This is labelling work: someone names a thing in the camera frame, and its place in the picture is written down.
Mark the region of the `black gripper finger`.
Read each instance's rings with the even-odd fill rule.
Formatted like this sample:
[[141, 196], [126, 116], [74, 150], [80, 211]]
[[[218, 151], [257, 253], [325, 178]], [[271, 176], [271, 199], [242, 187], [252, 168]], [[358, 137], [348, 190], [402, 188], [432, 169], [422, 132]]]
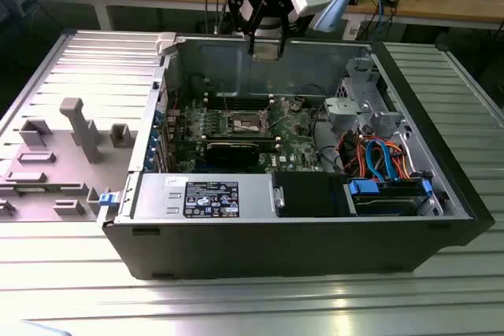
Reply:
[[[250, 15], [246, 19], [241, 7], [248, 4]], [[242, 32], [248, 38], [248, 54], [254, 53], [255, 32], [263, 19], [263, 0], [227, 0], [233, 31]]]
[[278, 53], [282, 56], [286, 41], [290, 37], [290, 22], [288, 17], [294, 7], [291, 0], [272, 0], [271, 8], [273, 11], [273, 31], [280, 41]]

